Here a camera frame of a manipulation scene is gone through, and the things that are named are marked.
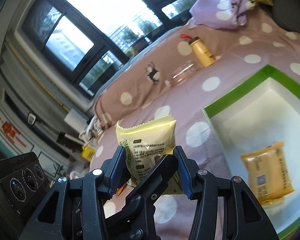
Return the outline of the orange snack packet in box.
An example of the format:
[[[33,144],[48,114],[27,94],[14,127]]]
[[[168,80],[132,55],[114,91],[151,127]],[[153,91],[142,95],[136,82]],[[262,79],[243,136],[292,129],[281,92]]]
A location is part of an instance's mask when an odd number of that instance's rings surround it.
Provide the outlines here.
[[[294,191],[283,152],[284,142],[277,142],[241,156],[248,171],[249,187],[260,203],[276,201]]]

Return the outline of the pale yellow snack packet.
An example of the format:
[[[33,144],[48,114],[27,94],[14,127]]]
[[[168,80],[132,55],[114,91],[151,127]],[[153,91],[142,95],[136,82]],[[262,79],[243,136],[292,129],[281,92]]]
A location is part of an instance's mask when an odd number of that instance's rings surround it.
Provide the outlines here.
[[[132,187],[145,179],[164,155],[173,153],[176,122],[167,115],[131,128],[116,126],[118,143],[126,150],[126,165],[131,174],[128,181]]]

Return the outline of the pink polka dot bedsheet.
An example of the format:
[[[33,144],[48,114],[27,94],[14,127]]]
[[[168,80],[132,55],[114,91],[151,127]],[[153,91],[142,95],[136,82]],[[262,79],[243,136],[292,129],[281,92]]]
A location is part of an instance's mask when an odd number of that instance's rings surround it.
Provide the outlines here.
[[[198,36],[215,57],[203,67],[188,40]],[[197,71],[181,85],[165,81],[192,61]],[[177,28],[124,66],[123,72],[98,97],[95,112],[105,132],[96,142],[91,169],[111,158],[118,146],[115,126],[133,127],[172,115],[175,140],[186,155],[215,176],[230,178],[223,149],[203,109],[265,66],[272,66],[300,84],[300,34],[280,28],[264,11],[248,12],[236,30],[214,30],[193,21]]]

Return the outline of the yellow bottle brown cap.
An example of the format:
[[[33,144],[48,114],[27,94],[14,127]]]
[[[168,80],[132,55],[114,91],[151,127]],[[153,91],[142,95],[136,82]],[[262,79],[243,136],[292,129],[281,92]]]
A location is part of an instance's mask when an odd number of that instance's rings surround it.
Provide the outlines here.
[[[188,40],[190,47],[203,67],[208,67],[215,63],[215,57],[198,36],[192,37],[180,34],[180,38]]]

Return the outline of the yellow box on floor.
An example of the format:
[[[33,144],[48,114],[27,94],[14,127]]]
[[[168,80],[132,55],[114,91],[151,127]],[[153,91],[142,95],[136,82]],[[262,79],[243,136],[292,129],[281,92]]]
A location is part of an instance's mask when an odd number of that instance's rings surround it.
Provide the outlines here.
[[[89,146],[83,146],[81,157],[84,158],[87,161],[92,161],[93,156],[95,154],[95,150]]]

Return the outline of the clear glass jar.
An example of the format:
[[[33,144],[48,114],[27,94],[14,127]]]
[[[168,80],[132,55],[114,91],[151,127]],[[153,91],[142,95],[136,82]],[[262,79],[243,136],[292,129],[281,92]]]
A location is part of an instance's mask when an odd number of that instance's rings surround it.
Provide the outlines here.
[[[197,71],[196,65],[189,61],[187,64],[179,67],[172,75],[172,77],[165,81],[167,87],[173,87],[184,83],[191,75]]]

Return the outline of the purple polka dot cloth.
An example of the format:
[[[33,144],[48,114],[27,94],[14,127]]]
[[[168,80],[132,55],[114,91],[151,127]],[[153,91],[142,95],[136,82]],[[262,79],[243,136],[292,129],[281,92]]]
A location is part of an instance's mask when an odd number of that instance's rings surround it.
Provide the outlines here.
[[[189,10],[196,25],[212,29],[236,29],[247,23],[246,12],[254,9],[250,0],[197,0]]]

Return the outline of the green white cardboard box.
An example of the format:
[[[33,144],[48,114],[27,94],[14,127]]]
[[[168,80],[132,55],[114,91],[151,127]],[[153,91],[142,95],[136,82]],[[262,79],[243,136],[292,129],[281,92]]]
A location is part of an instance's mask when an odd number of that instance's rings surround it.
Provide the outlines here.
[[[265,66],[203,109],[217,135],[230,170],[244,180],[241,156],[276,142],[283,152],[294,191],[266,207],[278,237],[300,226],[300,84],[272,66]]]

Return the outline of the dark grey cushion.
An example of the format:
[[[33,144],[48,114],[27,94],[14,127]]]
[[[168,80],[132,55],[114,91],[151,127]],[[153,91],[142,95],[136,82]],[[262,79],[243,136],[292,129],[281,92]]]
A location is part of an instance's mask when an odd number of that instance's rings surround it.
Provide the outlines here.
[[[280,28],[300,33],[300,1],[273,0],[271,17]]]

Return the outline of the striped crumpled cloth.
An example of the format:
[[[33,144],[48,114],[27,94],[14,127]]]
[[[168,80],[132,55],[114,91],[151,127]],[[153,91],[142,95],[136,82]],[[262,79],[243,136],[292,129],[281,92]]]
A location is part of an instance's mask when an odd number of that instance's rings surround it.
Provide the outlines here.
[[[95,115],[92,117],[87,127],[79,134],[79,139],[88,144],[95,139],[99,139],[103,133],[104,128],[101,125],[101,121]]]

